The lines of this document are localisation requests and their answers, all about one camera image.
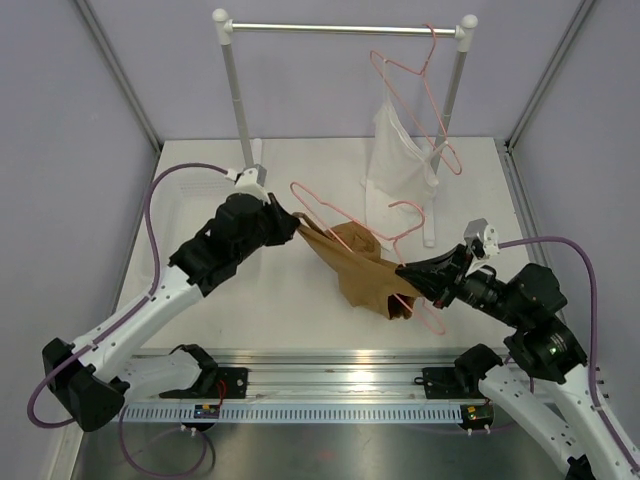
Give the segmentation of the tan tank top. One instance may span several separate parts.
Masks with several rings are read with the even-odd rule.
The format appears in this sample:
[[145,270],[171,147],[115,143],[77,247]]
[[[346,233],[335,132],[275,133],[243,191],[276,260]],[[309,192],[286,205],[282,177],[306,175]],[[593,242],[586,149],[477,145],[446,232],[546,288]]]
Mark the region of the tan tank top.
[[337,274],[339,290],[351,306],[388,320],[413,315],[420,293],[397,276],[397,263],[382,258],[380,242],[369,230],[353,221],[323,230],[308,215],[293,215],[300,220],[297,232]]

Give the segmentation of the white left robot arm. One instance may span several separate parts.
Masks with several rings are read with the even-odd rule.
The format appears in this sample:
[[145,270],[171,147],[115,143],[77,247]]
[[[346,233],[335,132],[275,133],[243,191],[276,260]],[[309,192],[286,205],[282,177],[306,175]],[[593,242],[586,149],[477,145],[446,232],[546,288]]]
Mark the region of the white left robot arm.
[[141,399],[215,392],[218,365],[196,344],[165,356],[134,355],[169,321],[232,278],[256,250],[289,242],[299,225],[274,195],[261,200],[232,194],[155,273],[148,292],[72,342],[50,341],[42,350],[45,384],[72,422],[93,432]]

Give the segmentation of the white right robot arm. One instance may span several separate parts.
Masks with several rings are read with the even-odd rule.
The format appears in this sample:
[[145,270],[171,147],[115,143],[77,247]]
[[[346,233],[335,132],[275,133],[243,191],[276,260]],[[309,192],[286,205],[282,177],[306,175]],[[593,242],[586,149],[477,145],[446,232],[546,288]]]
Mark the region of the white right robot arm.
[[524,388],[489,347],[478,344],[454,363],[454,384],[499,405],[568,479],[636,479],[639,450],[604,403],[596,379],[596,344],[584,350],[557,313],[567,303],[552,270],[527,264],[509,282],[488,260],[498,246],[472,240],[438,257],[397,268],[399,277],[437,308],[459,300],[513,328],[510,358],[539,381],[550,410]]

